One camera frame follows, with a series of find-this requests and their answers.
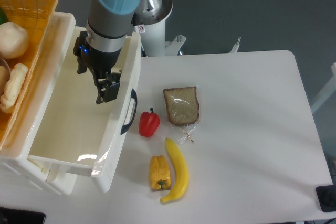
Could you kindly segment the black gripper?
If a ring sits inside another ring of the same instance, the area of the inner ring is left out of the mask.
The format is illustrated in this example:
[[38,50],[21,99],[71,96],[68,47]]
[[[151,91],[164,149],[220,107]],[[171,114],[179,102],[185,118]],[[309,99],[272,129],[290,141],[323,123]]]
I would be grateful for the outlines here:
[[90,69],[98,91],[96,104],[113,101],[118,96],[121,73],[111,73],[111,69],[117,63],[121,49],[115,52],[99,51],[85,41],[87,36],[86,31],[81,31],[73,48],[78,63],[77,74],[85,73],[87,67]]

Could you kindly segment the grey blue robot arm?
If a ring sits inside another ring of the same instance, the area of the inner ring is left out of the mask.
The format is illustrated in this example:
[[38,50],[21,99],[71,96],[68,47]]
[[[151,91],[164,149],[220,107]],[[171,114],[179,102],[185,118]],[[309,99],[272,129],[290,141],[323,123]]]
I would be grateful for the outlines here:
[[166,20],[173,8],[172,0],[91,0],[85,31],[76,39],[77,73],[91,72],[98,90],[96,103],[117,98],[120,75],[112,67],[124,45],[126,35],[134,31],[141,36],[143,56],[179,55],[186,41],[178,35],[166,41]]

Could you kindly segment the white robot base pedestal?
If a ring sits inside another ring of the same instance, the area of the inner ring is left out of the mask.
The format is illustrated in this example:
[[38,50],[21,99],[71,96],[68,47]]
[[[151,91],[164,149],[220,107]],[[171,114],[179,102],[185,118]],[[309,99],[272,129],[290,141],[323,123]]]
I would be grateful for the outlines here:
[[140,0],[133,16],[133,30],[141,36],[143,57],[182,55],[186,37],[166,40],[166,20],[173,9],[172,0]]

